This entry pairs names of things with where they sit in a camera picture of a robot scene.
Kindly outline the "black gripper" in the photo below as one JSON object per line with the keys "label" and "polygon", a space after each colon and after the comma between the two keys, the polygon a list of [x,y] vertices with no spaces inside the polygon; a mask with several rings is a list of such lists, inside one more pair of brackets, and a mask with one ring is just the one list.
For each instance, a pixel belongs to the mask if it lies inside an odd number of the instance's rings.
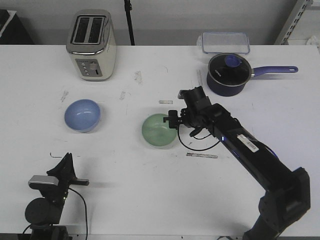
{"label": "black gripper", "polygon": [[163,122],[169,122],[169,128],[175,130],[178,130],[179,125],[184,125],[187,128],[198,128],[200,124],[197,117],[198,113],[191,108],[181,109],[180,114],[177,110],[169,110],[167,116],[163,118]]}
{"label": "black gripper", "polygon": [[[68,173],[60,175],[67,163],[67,158]],[[56,205],[59,208],[62,208],[65,204],[65,201],[68,197],[68,190],[70,185],[88,186],[90,183],[88,179],[81,179],[76,177],[73,156],[72,153],[68,152],[54,168],[48,170],[46,173],[48,176],[56,177],[59,180],[58,187],[54,189],[45,189],[39,191],[45,199],[49,200],[52,204]]]}

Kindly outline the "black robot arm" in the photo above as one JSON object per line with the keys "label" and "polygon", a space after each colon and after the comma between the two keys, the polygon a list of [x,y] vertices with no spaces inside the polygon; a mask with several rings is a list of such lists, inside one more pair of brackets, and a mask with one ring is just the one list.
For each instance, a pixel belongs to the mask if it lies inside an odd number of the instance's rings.
{"label": "black robot arm", "polygon": [[24,216],[31,229],[31,240],[71,240],[67,227],[59,225],[71,185],[87,186],[88,179],[76,177],[73,156],[66,153],[61,161],[47,175],[33,175],[28,186],[38,190],[41,197],[32,200],[26,207]]}
{"label": "black robot arm", "polygon": [[232,235],[275,240],[310,208],[310,179],[288,169],[201,87],[187,90],[159,120],[173,140],[153,146],[143,122],[166,110],[177,89],[107,100],[107,118],[92,133],[70,137],[93,234]]}

